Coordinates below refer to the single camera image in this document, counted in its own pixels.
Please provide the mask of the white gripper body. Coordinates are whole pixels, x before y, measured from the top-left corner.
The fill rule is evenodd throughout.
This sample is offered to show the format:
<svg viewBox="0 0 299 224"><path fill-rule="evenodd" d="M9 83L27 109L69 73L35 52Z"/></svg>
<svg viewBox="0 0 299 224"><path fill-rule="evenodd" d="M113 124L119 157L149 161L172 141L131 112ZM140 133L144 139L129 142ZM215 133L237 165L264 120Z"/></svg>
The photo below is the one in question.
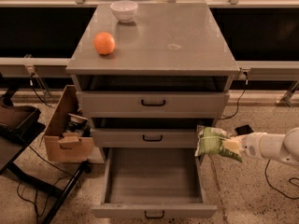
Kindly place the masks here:
<svg viewBox="0 0 299 224"><path fill-rule="evenodd" d="M249 133L241 136L241 147L247 156L254 159L262 159L263 155L260 150L260 143L264 133Z"/></svg>

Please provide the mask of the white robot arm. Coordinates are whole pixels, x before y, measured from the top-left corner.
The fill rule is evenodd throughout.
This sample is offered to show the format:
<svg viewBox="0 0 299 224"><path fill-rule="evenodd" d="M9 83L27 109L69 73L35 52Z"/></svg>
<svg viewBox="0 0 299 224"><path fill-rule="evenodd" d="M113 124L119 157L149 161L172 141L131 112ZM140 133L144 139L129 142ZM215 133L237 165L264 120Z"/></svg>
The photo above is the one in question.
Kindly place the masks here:
<svg viewBox="0 0 299 224"><path fill-rule="evenodd" d="M285 134L244 134L222 143L234 154L243 151L253 159L274 160L291 166L299 165L299 128L290 129Z"/></svg>

